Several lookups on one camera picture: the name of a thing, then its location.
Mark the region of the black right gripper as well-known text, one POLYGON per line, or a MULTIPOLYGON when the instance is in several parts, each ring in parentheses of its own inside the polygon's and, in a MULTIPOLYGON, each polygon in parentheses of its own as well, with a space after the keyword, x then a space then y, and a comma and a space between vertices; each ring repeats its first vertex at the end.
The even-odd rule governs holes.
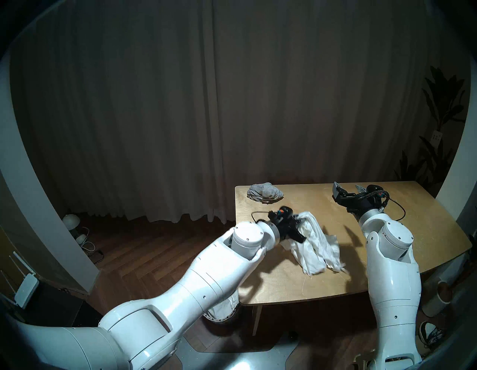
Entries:
POLYGON ((346 208, 348 213, 363 215, 370 210, 379 210, 387 206, 389 193, 379 185, 368 185, 366 188, 355 184, 356 193, 346 191, 339 183, 334 182, 333 200, 346 208))

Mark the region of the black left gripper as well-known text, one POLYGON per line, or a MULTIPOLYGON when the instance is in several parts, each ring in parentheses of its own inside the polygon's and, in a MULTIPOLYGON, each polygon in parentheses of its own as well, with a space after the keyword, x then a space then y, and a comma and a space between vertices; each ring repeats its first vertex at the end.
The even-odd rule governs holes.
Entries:
POLYGON ((296 242, 304 242, 305 236, 299 231, 299 226, 304 221, 293 209, 288 206, 281 206, 277 211, 269 211, 268 218, 278 230, 280 240, 292 239, 296 242))

